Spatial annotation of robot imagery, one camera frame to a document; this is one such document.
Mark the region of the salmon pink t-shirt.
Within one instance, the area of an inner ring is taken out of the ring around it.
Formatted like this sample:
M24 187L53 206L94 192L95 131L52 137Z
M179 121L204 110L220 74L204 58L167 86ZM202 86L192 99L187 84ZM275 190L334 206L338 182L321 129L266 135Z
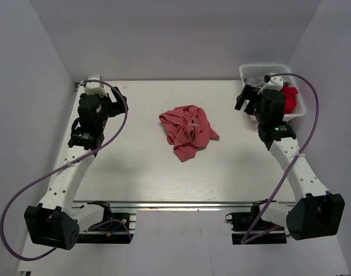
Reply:
M181 162L195 157L198 150L207 147L209 141L219 140L211 127L205 111L195 105L179 106L159 115L167 135L168 144L173 146Z

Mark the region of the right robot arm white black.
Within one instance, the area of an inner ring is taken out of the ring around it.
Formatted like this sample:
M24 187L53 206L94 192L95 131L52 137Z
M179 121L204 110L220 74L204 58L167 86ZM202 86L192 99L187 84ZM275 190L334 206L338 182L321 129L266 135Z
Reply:
M318 179L300 148L296 134L284 120L285 96L281 91L245 85L237 97L235 109L254 115L260 140L277 160L283 176L270 197L254 205L251 224L241 244L251 242L254 228L284 227L295 240L337 234L345 201L340 194L329 192ZM274 200L284 181L288 181L296 204L290 208Z

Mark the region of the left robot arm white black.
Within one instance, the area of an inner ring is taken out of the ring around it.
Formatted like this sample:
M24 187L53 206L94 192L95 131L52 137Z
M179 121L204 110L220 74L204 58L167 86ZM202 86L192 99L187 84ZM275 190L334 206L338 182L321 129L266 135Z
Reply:
M78 117L73 121L64 159L65 169L56 174L48 191L37 204L27 207L24 218L34 244L70 250L82 232L91 227L108 229L113 222L110 205L89 201L74 208L74 198L86 171L104 141L103 131L110 117L128 111L126 97L111 87L112 101L103 87L85 87L80 95Z

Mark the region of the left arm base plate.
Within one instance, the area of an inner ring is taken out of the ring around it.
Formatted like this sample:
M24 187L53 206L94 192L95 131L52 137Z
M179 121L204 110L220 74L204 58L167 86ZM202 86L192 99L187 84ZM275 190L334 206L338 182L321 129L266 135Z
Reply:
M100 207L103 211L99 216L105 223L99 227L90 226L88 230L81 231L78 244L130 244L134 236L136 213L114 208L104 201L89 201L81 205L79 210L89 207Z

